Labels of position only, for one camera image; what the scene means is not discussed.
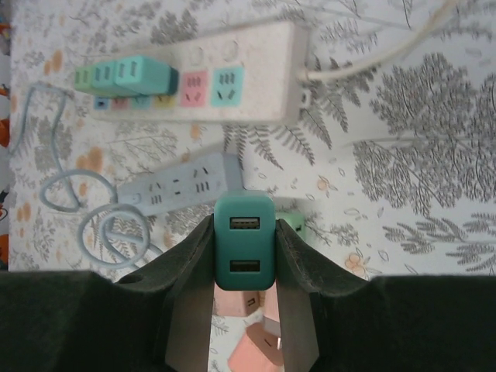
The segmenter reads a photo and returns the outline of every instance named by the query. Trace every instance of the power cord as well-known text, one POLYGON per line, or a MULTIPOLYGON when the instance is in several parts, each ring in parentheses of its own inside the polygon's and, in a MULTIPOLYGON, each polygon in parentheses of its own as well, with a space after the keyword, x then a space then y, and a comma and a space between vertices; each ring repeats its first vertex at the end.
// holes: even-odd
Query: power cord
POLYGON ((303 70, 299 80, 305 83, 311 81, 333 81, 344 79, 352 75, 359 74, 360 72, 371 69, 372 67, 377 67, 380 64, 393 60, 394 58, 401 56, 414 49, 419 45, 425 38, 427 38, 432 31, 437 29, 441 21, 447 16, 459 3, 463 0, 445 0, 443 6, 437 9, 425 23, 425 25, 420 29, 411 39, 398 45, 390 51, 379 54, 367 60, 362 60, 352 66, 341 68, 339 70, 333 71, 309 71, 303 70))
POLYGON ((57 127, 60 122, 60 117, 64 112, 64 108, 67 100, 67 93, 62 89, 52 88, 41 83, 33 84, 29 87, 28 94, 26 96, 26 101, 22 109, 19 136, 15 144, 11 148, 9 148, 9 157, 13 157, 16 154, 22 142, 22 138, 24 137, 24 133, 26 132, 29 103, 31 102, 31 98, 35 91, 44 91, 47 93, 53 93, 60 97, 57 113, 55 114, 55 119, 53 120, 52 126, 50 128, 50 149, 58 173, 50 177, 42 185, 40 190, 40 201, 48 208, 54 209, 58 212, 66 212, 66 213, 79 212, 81 210, 82 204, 79 202, 78 197, 76 196, 76 193, 74 192, 74 189, 72 188, 71 183, 68 180, 68 178, 72 176, 86 176, 86 177, 94 178, 99 182, 101 182, 107 188, 110 194, 110 204, 102 205, 96 208, 95 210, 91 211, 90 213, 88 213, 83 218, 77 229, 77 246, 81 251, 83 257, 85 257, 93 264, 99 265, 100 267, 106 269, 118 270, 125 267, 131 267, 133 269, 137 269, 138 267, 136 266, 136 262, 143 258, 143 256, 145 255, 148 249, 150 249, 156 255, 161 255, 163 252, 150 242, 150 228, 148 226, 148 221, 146 220, 145 216, 143 216, 141 212, 133 205, 120 204, 117 198, 117 190, 115 186, 110 184, 110 182, 107 181, 103 176, 91 170, 74 169, 68 171, 62 168, 62 165, 60 164, 58 149, 56 144, 57 127), (56 205, 47 199, 46 192, 52 185, 54 185, 58 181, 62 181, 64 183, 64 187, 67 191, 67 194, 69 195, 74 206, 66 207, 62 205, 56 205), (84 228, 95 216, 103 212, 107 212, 108 214, 105 217, 103 217, 103 219, 101 220, 98 226, 98 235, 100 237, 100 241, 102 242, 104 247, 110 253, 118 257, 121 260, 121 262, 109 263, 107 261, 101 260, 93 256, 84 244, 84 228), (115 219, 118 218, 128 219, 128 220, 134 219, 135 221, 137 221, 143 231, 143 236, 129 236, 126 234, 121 234, 112 231, 114 227, 115 219), (138 252, 136 253, 135 256, 128 258, 124 256, 122 253, 120 253, 110 243, 109 241, 110 239, 121 240, 124 242, 136 244, 139 247, 138 252))

